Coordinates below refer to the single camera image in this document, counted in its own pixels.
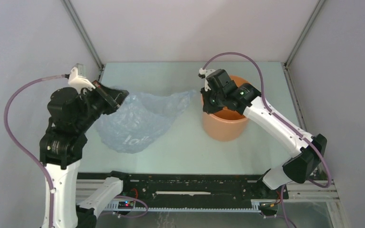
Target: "white tabletop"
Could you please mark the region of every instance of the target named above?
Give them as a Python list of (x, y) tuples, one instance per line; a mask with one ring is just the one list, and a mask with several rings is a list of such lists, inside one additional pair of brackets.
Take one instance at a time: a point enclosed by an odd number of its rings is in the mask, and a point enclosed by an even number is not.
[[(298, 124), (288, 85), (279, 62), (259, 62), (267, 100)], [(201, 62), (108, 63), (102, 83), (131, 91), (170, 95), (190, 89), (198, 94), (165, 135), (136, 154), (118, 153), (104, 145), (95, 126), (86, 133), (80, 172), (123, 171), (161, 174), (262, 174), (289, 158), (284, 148), (254, 122), (236, 140), (219, 142), (202, 129), (198, 78)], [(249, 62), (214, 62), (209, 69), (225, 69), (260, 89), (255, 67)]]

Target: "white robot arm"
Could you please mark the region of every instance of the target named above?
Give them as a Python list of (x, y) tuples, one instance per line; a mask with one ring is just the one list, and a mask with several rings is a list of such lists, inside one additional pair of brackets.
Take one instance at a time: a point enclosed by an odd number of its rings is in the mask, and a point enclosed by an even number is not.
[(82, 64), (76, 64), (66, 87), (55, 91), (48, 103), (51, 117), (46, 134), (40, 141), (40, 162), (46, 166), (54, 189), (46, 182), (46, 213), (43, 228), (94, 228), (107, 204), (123, 190), (123, 181), (108, 177), (89, 198), (76, 206), (77, 171), (82, 149), (87, 142), (85, 132), (102, 114), (115, 112), (128, 96), (90, 82)]
[(291, 156), (284, 164), (268, 170), (262, 176), (259, 180), (259, 190), (275, 190), (291, 181), (304, 183), (320, 163), (318, 156), (306, 141), (312, 142), (323, 155), (326, 138), (320, 134), (314, 137), (297, 127), (265, 100), (268, 106), (266, 107), (260, 91), (248, 83), (237, 87), (225, 70), (201, 69), (200, 75), (206, 79), (201, 90), (204, 112), (212, 114), (223, 107), (239, 112), (274, 136)]

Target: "white wall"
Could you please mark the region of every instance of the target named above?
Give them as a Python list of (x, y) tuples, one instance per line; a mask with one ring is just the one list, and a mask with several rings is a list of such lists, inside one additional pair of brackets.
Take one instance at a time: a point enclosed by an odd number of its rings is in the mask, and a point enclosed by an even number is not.
[(352, 227), (365, 227), (365, 1), (327, 1), (290, 69)]
[[(317, 0), (75, 0), (104, 62), (286, 61)], [(220, 60), (243, 60), (222, 57)]]
[[(0, 1), (0, 228), (40, 227), (44, 215), (44, 176), (10, 140), (3, 126), (6, 101), (27, 82), (68, 73), (86, 64), (98, 69), (59, 0)], [(26, 148), (37, 155), (48, 124), (47, 103), (65, 79), (24, 91), (10, 110), (9, 123)]]

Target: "orange bucket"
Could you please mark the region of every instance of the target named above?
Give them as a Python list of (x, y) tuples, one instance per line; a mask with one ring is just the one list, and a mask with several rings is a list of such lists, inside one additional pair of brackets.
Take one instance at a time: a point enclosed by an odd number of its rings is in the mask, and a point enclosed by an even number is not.
[[(238, 76), (230, 76), (230, 78), (236, 83), (237, 87), (249, 83)], [(238, 138), (247, 127), (248, 122), (248, 118), (238, 112), (228, 110), (227, 107), (214, 114), (202, 113), (203, 129), (211, 138), (223, 142)]]

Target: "plastic bag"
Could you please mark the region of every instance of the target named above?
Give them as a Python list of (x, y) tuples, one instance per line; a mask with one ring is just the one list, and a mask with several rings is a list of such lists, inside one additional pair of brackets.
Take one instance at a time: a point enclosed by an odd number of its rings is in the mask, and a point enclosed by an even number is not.
[(141, 152), (169, 130), (196, 93), (190, 90), (155, 96), (130, 92), (115, 113), (96, 121), (101, 142), (117, 152)]

